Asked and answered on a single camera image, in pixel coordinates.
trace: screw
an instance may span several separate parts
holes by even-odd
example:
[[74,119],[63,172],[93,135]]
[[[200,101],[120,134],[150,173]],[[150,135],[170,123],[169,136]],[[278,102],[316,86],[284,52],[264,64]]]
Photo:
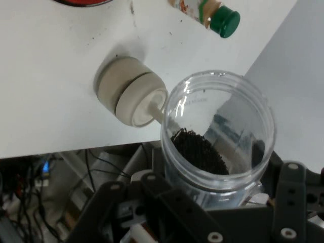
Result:
[[147,177],[147,179],[148,179],[149,181],[153,181],[153,180],[156,179],[156,176],[155,176],[155,175],[149,175],[149,176]]
[[280,231],[280,233],[281,233],[282,237],[285,239],[295,239],[297,236],[297,233],[293,229],[290,229],[290,228],[283,228]]
[[118,189],[120,189],[120,186],[118,184],[113,184],[113,185],[111,185],[110,189],[111,190],[118,190]]
[[288,167],[289,167],[289,169],[292,169],[292,170],[298,169],[298,165],[297,164],[293,164],[293,163],[289,164]]
[[210,232],[207,240],[210,243],[221,243],[223,242],[223,236],[218,232]]

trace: white cylindrical object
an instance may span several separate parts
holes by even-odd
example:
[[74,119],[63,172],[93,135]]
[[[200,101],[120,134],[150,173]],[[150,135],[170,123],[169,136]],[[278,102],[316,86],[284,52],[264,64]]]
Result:
[[132,225],[130,229],[130,233],[131,233],[131,238],[133,238],[136,242],[146,242],[146,243],[157,242],[140,224]]
[[163,122],[163,113],[162,111],[158,108],[157,104],[154,102],[151,102],[148,105],[148,113],[152,115],[152,117],[160,124]]
[[132,57],[117,58],[99,78],[98,99],[122,123],[142,127],[153,121],[150,102],[162,110],[168,91],[159,76]]

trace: dark seeds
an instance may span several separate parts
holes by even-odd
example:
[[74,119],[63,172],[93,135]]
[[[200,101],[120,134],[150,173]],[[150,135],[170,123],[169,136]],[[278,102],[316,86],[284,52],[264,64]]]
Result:
[[228,175],[228,169],[211,143],[194,131],[180,129],[171,141],[179,153],[197,168],[216,175]]

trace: black cable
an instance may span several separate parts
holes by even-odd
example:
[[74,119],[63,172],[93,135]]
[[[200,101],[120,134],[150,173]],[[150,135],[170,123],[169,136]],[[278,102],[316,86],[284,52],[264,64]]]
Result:
[[21,228],[23,229],[24,239],[26,239],[26,231],[24,230],[22,224],[21,224],[21,217],[22,217],[22,203],[21,203],[21,196],[18,195],[18,192],[15,192],[16,197],[20,200],[19,203],[19,209],[17,214],[17,222],[19,225],[21,225]]
[[23,239],[26,242],[27,241],[27,233],[26,233],[26,230],[25,230],[24,226],[21,223],[21,213],[22,213],[22,204],[21,204],[21,201],[20,201],[19,210],[18,210],[18,217],[17,217],[17,225],[21,229],[21,232],[23,233]]
[[89,179],[90,179],[90,182],[91,182],[91,185],[92,185],[92,189],[93,189],[93,192],[96,192],[95,183],[93,181],[92,174],[90,172],[90,166],[89,166],[89,160],[88,160],[88,150],[87,149],[85,149],[85,157],[86,157],[86,165],[87,165],[87,170],[88,170]]
[[42,243],[44,243],[44,234],[43,234],[43,231],[42,231],[42,228],[41,228],[41,225],[39,224],[38,220],[37,220],[37,217],[36,217],[36,212],[37,212],[37,209],[34,210],[34,212],[32,213],[32,216],[34,218],[34,221],[36,223],[36,226],[40,232],[40,241]]
[[29,240],[30,242],[34,242],[34,239],[33,239],[33,236],[32,236],[32,230],[31,230],[31,220],[30,220],[30,217],[27,213],[27,208],[26,208],[26,183],[24,183],[24,189],[23,189],[23,193],[22,193],[22,196],[21,196],[21,199],[20,199],[20,203],[22,204],[22,209],[23,209],[23,212],[24,212],[24,215],[26,217],[26,220],[27,220],[27,225],[28,225],[28,232],[29,232]]
[[63,159],[63,158],[57,158],[57,157],[55,156],[55,154],[52,153],[52,155],[51,155],[51,157],[48,159],[48,161],[49,161],[49,162],[52,162],[52,161],[55,161],[55,160],[62,161],[62,160],[64,160],[64,159]]
[[32,195],[32,188],[34,186],[34,181],[35,181],[35,177],[34,177],[34,165],[33,165],[33,163],[30,163],[29,196],[28,196],[27,208],[29,208],[29,206],[30,206],[31,195]]
[[141,146],[142,146],[142,149],[143,149],[143,151],[144,151],[145,158],[146,158],[146,168],[149,169],[149,159],[148,159],[148,155],[147,155],[146,149],[145,149],[143,143],[141,143]]
[[[26,242],[27,238],[25,236],[26,233],[24,233],[25,230],[24,230],[23,226],[21,224],[19,224],[18,221],[15,221],[15,220],[10,220],[10,221],[14,224],[14,227],[16,228],[20,238],[22,238]],[[19,230],[21,230],[21,232],[23,232],[23,235],[24,235],[23,237],[20,235]]]
[[[124,176],[126,177],[127,179],[130,179],[128,176],[126,175],[123,175],[123,174],[120,174],[120,173],[116,173],[116,172],[111,172],[111,171],[104,171],[104,170],[100,170],[100,169],[91,169],[90,170],[90,173],[92,171],[98,171],[98,172],[104,172],[104,173],[108,173],[108,174],[112,174],[112,175],[117,175],[117,176]],[[68,194],[68,200],[65,204],[65,207],[64,207],[64,210],[63,210],[63,213],[62,213],[62,216],[60,217],[60,219],[58,221],[60,221],[62,218],[63,218],[63,214],[64,212],[66,211],[67,209],[67,205],[68,205],[68,202],[69,202],[69,199],[71,198],[71,196],[73,195],[74,191],[82,184],[83,180],[88,176],[89,174],[85,174],[80,180],[78,180],[77,183],[75,183],[74,186],[71,187],[70,191],[69,191],[69,194]]]
[[39,215],[40,215],[42,221],[44,222],[46,228],[57,239],[57,242],[63,242],[61,240],[61,238],[60,238],[59,233],[56,231],[56,229],[54,229],[51,225],[49,225],[49,223],[46,220],[46,211],[45,211],[45,208],[43,206],[41,193],[38,190],[36,190],[34,195],[36,195],[37,198],[38,198],[38,212],[39,212]]
[[114,168],[116,168],[118,171],[120,171],[121,173],[123,173],[126,177],[131,178],[131,176],[129,174],[125,173],[121,168],[115,166],[112,162],[109,162],[107,160],[104,160],[102,158],[99,158],[99,157],[95,156],[90,149],[89,149],[89,153],[92,155],[92,157],[94,157],[94,158],[96,158],[96,159],[98,159],[100,161],[103,161],[105,163],[110,164],[111,166],[113,166]]

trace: green bottle cap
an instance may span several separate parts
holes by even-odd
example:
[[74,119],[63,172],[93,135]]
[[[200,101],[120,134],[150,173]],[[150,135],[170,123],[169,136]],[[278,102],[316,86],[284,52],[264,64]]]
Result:
[[238,27],[241,17],[237,11],[221,6],[211,17],[210,28],[222,38],[230,37]]

